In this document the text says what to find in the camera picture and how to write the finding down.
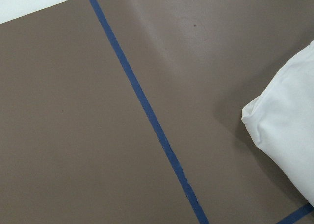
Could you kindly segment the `white printed t-shirt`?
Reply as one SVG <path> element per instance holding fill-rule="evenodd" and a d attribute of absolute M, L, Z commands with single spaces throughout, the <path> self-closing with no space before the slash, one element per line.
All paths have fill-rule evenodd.
<path fill-rule="evenodd" d="M 314 44 L 281 67 L 242 109 L 252 141 L 314 203 Z"/>

